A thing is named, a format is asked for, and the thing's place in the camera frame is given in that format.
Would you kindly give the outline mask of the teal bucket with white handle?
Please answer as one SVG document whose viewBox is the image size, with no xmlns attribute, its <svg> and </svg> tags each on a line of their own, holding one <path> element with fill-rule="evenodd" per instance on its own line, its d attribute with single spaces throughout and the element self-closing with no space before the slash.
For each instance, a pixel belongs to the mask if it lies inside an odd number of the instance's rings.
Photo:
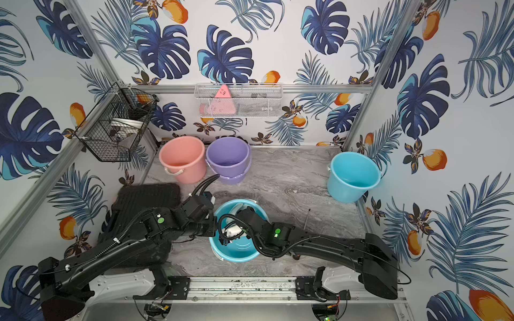
<svg viewBox="0 0 514 321">
<path fill-rule="evenodd" d="M 261 206 L 249 199 L 234 199 L 222 204 L 214 211 L 214 216 L 219 219 L 224 214 L 235 215 L 238 210 L 251 207 L 259 217 L 269 221 L 269 217 Z M 216 257 L 222 261 L 244 263 L 253 260 L 259 256 L 251 239 L 243 235 L 239 239 L 232 240 L 227 246 L 220 242 L 220 235 L 215 229 L 215 236 L 209 238 L 211 249 Z"/>
</svg>

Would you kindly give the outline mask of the pink plastic bucket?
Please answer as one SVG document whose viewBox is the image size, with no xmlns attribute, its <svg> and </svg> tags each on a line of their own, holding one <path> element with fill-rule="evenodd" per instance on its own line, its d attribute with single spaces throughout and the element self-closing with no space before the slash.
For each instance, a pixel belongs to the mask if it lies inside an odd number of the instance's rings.
<svg viewBox="0 0 514 321">
<path fill-rule="evenodd" d="M 170 140 L 159 151 L 165 172 L 181 184 L 199 183 L 207 173 L 204 143 L 193 136 Z"/>
</svg>

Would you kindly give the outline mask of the purple plastic bucket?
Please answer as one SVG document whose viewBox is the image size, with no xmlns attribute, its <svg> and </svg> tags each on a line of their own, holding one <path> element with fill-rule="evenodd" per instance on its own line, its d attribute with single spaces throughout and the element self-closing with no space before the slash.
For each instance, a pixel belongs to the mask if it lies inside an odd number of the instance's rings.
<svg viewBox="0 0 514 321">
<path fill-rule="evenodd" d="M 250 171 L 252 152 L 250 145 L 242 139 L 223 137 L 209 145 L 206 160 L 211 170 L 220 176 L 221 183 L 237 185 Z"/>
</svg>

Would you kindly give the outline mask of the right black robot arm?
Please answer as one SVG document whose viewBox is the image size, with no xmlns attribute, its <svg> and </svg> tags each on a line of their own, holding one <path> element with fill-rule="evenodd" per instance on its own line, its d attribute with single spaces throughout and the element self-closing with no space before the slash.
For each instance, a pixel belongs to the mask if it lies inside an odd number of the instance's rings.
<svg viewBox="0 0 514 321">
<path fill-rule="evenodd" d="M 364 239 L 314 234 L 289 223 L 270 223 L 253 209 L 239 210 L 234 221 L 268 258 L 291 254 L 337 263 L 357 272 L 369 293 L 388 300 L 398 298 L 398 257 L 375 234 L 366 234 Z"/>
</svg>

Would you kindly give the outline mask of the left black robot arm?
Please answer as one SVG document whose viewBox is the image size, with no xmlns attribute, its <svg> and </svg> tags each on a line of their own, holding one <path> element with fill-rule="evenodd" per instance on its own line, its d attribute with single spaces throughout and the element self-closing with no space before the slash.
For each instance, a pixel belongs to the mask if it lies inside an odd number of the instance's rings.
<svg viewBox="0 0 514 321">
<path fill-rule="evenodd" d="M 215 234 L 215 197 L 193 194 L 175 209 L 154 207 L 140 211 L 111 240 L 82 254 L 38 264 L 40 306 L 44 320 L 68 320 L 81 312 L 95 292 L 90 283 L 113 267 L 181 237 L 195 239 Z"/>
</svg>

